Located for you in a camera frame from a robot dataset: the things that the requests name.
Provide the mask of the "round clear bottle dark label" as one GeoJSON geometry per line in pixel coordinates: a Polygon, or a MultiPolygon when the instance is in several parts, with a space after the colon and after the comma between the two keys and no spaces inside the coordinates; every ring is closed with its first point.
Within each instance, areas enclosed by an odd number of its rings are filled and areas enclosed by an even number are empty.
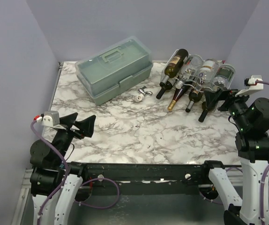
{"type": "Polygon", "coordinates": [[[235,75],[235,68],[230,64],[223,64],[219,67],[212,80],[212,89],[217,91],[222,88],[228,89],[235,75]]]}

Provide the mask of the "clear bottle white label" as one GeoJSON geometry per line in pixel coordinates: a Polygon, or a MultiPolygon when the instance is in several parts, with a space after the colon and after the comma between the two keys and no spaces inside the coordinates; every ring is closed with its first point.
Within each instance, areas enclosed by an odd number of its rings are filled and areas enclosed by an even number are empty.
{"type": "Polygon", "coordinates": [[[195,89],[201,90],[210,86],[219,66],[220,63],[215,59],[206,60],[194,74],[195,89]]]}

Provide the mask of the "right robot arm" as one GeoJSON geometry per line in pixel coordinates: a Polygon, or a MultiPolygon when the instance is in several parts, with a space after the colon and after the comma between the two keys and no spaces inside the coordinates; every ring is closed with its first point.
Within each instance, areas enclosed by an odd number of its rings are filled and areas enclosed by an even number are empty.
{"type": "Polygon", "coordinates": [[[250,106],[249,96],[238,90],[205,91],[206,108],[218,102],[221,112],[229,112],[238,132],[235,144],[243,173],[243,196],[230,182],[221,161],[207,160],[200,178],[212,183],[224,206],[226,225],[269,225],[269,99],[258,98],[250,106]]]}

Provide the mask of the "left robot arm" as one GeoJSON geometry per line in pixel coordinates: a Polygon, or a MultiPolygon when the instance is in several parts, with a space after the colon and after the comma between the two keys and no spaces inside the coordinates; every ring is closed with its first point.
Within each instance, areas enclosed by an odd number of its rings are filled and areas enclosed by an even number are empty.
{"type": "Polygon", "coordinates": [[[38,137],[30,148],[30,177],[35,225],[66,225],[80,185],[89,178],[85,164],[67,163],[73,139],[91,138],[96,116],[77,121],[78,114],[60,117],[57,111],[36,116],[30,127],[38,137]]]}

